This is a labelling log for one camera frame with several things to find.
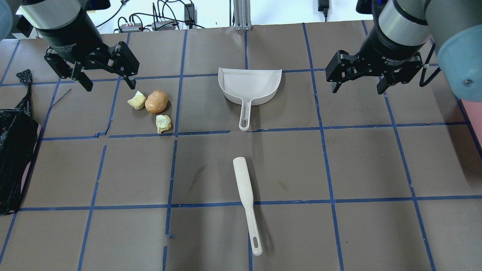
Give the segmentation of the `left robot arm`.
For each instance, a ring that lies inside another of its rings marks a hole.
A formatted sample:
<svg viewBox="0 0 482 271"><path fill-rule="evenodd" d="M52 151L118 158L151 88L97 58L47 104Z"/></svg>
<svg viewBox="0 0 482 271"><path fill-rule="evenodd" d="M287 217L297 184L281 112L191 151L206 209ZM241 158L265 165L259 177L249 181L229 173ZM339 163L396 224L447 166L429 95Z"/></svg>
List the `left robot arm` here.
<svg viewBox="0 0 482 271"><path fill-rule="evenodd" d="M1 39L11 32L17 11L41 34L49 47L46 62L61 79L72 79L91 91L86 70L102 69L135 89L140 63L127 43L107 46L79 0L2 0Z"/></svg>

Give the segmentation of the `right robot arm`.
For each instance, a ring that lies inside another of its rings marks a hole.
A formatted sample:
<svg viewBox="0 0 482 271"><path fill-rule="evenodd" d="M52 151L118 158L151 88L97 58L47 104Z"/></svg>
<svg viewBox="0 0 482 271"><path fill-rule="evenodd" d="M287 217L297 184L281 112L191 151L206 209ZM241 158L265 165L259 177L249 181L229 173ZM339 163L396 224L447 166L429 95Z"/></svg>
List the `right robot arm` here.
<svg viewBox="0 0 482 271"><path fill-rule="evenodd" d="M409 83L419 71L425 75L429 60L420 49L434 40L438 69L459 99L480 102L480 0L359 0L356 10L371 14L374 26L358 53L340 50L327 65L326 80L336 93L347 81L363 76L381 77L377 92Z"/></svg>

